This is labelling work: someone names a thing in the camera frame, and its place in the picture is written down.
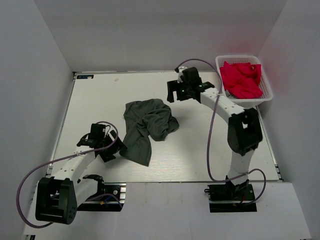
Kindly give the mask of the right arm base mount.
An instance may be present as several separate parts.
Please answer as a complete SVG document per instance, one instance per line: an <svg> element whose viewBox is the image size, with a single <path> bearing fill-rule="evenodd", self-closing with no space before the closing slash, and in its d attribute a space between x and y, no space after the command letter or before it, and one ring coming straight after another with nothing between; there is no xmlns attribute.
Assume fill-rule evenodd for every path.
<svg viewBox="0 0 320 240"><path fill-rule="evenodd" d="M211 184L204 189L208 195L211 213L253 213L257 212L254 189L249 184L233 193L226 184Z"/></svg>

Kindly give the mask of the dark grey t shirt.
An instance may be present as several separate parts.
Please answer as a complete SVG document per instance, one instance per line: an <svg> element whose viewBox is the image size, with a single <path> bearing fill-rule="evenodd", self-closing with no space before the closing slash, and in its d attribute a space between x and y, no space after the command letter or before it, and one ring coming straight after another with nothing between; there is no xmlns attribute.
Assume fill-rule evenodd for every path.
<svg viewBox="0 0 320 240"><path fill-rule="evenodd" d="M145 167L149 166L152 156L150 139L164 141L180 127L171 108L158 98L126 103L123 117L126 149L120 150L119 154Z"/></svg>

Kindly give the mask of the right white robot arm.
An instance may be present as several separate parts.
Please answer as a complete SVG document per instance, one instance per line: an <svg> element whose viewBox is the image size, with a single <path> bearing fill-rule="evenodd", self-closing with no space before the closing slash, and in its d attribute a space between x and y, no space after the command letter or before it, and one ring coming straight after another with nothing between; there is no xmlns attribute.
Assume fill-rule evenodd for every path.
<svg viewBox="0 0 320 240"><path fill-rule="evenodd" d="M194 99L213 110L212 121L219 115L227 123L227 143L232 150L231 164L226 175L226 195L236 200L244 193L249 183L248 174L251 159L263 140L258 112L255 108L244 108L235 104L210 82L195 86L172 80L167 82L167 101Z"/></svg>

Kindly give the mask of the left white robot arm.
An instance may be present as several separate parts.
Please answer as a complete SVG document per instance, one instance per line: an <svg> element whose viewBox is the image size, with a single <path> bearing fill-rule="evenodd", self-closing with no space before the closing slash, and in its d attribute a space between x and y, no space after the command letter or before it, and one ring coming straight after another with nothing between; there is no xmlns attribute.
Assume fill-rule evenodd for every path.
<svg viewBox="0 0 320 240"><path fill-rule="evenodd" d="M43 177L38 182L36 220L69 225L75 219L78 207L86 201L107 197L118 202L112 191L107 192L102 176L84 174L84 171L94 160L114 160L115 154L125 149L114 130L83 136L76 145L75 156L51 177Z"/></svg>

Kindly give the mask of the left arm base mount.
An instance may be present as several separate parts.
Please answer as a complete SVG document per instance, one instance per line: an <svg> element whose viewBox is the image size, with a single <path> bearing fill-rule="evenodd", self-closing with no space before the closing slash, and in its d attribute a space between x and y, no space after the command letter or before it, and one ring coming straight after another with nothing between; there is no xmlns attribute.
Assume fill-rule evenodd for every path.
<svg viewBox="0 0 320 240"><path fill-rule="evenodd" d="M126 183L105 183L103 192L97 193L82 203L80 212L120 212L125 203Z"/></svg>

